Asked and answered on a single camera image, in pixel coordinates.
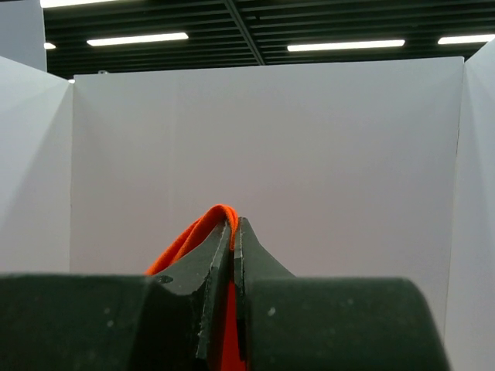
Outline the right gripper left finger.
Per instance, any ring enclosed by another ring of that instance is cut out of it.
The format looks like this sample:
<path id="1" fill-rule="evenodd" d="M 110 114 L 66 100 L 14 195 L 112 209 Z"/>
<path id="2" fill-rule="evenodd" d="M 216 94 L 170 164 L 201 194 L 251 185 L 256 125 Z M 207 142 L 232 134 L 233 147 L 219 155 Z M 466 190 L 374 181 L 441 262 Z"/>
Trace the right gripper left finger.
<path id="1" fill-rule="evenodd" d="M 229 223 L 154 276 L 149 297 L 151 359 L 219 359 L 230 278 Z"/>

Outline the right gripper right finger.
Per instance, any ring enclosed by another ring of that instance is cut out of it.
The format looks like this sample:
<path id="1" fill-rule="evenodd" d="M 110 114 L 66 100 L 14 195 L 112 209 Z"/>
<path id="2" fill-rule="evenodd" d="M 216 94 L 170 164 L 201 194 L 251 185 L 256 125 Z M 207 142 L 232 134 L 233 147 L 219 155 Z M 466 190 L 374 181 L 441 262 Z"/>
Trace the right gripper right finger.
<path id="1" fill-rule="evenodd" d="M 250 222 L 238 220 L 234 238 L 233 280 L 237 340 L 241 359 L 248 358 L 248 295 L 254 281 L 268 278 L 294 278 L 259 242 Z"/>

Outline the orange t shirt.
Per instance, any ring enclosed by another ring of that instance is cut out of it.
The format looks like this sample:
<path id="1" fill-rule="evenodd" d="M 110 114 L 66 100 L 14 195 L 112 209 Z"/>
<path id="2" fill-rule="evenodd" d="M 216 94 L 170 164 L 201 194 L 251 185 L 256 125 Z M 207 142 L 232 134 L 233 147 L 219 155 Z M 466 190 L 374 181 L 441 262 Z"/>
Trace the orange t shirt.
<path id="1" fill-rule="evenodd" d="M 186 228 L 155 262 L 146 270 L 146 275 L 157 274 L 171 266 L 189 252 L 198 247 L 220 222 L 227 221 L 230 225 L 230 251 L 234 251 L 234 238 L 239 225 L 237 211 L 228 205 L 212 206 L 203 216 Z M 241 360 L 236 321 L 236 298 L 234 283 L 229 283 L 227 296 L 226 325 L 221 358 L 222 371 L 246 370 L 245 361 Z"/>

